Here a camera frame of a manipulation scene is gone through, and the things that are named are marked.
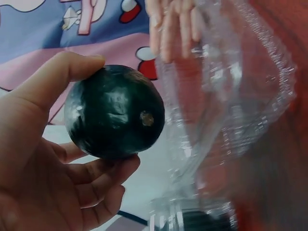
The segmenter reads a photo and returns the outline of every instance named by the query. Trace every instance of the cartoon print fabric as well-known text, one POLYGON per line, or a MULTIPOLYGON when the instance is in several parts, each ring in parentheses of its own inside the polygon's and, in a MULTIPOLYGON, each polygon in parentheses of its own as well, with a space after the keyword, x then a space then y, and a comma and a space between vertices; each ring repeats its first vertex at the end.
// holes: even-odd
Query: cartoon print fabric
MULTIPOLYGON (((60 51, 102 54, 157 80, 148 34, 144 0, 0 0, 0 96, 60 51)), ((71 86, 52 107, 51 124, 63 124, 71 86)))

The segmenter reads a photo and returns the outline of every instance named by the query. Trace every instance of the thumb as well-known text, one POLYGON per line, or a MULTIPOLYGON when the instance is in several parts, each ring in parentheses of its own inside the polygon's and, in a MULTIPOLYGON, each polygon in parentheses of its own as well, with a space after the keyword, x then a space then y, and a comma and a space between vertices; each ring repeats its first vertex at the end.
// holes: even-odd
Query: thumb
POLYGON ((47 61, 21 86, 0 99, 2 172, 9 171, 12 166, 14 169, 25 166, 41 140, 50 108, 69 82, 87 78, 103 65, 102 57, 62 52, 47 61))
POLYGON ((101 56, 58 53, 12 91, 11 96, 27 100, 43 110, 50 110, 69 82, 88 78, 104 63, 101 56))

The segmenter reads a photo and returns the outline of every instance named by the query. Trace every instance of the plastic bag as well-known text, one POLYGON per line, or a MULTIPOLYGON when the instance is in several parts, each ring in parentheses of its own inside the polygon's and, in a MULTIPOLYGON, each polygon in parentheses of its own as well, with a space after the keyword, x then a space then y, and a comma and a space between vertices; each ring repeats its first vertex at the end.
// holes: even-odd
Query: plastic bag
POLYGON ((228 227, 237 229, 228 198, 198 194, 197 169, 243 155, 295 97, 289 53, 246 1, 198 0, 196 5, 202 40, 194 56, 183 60, 179 53, 172 64, 156 60, 174 163, 170 189, 153 201, 150 224, 159 230, 190 230, 180 224, 187 209, 229 214, 228 227), (187 200, 191 205, 183 206, 187 200))

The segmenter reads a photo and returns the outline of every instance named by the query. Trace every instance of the round fruit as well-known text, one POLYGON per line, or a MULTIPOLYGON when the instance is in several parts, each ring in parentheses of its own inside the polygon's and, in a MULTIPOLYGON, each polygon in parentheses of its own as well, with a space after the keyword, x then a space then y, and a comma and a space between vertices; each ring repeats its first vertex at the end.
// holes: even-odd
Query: round fruit
POLYGON ((153 83, 122 65, 106 65, 74 84, 64 106, 72 141, 99 158, 125 158, 150 148, 165 123, 165 109, 153 83))

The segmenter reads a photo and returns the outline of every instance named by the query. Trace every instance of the skin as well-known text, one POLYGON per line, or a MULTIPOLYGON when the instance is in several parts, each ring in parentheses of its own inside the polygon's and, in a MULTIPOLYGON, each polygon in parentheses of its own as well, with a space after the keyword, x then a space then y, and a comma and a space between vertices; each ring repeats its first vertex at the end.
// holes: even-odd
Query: skin
POLYGON ((181 38, 181 55, 191 56, 194 42, 199 42, 198 11, 194 0, 146 0, 150 17, 150 47, 164 62, 175 59, 175 38, 181 38))
POLYGON ((83 157, 74 144, 42 138, 48 113, 70 81, 104 65, 100 56, 62 52, 17 89, 0 98, 0 230, 88 231, 119 210, 121 184, 140 164, 83 157))

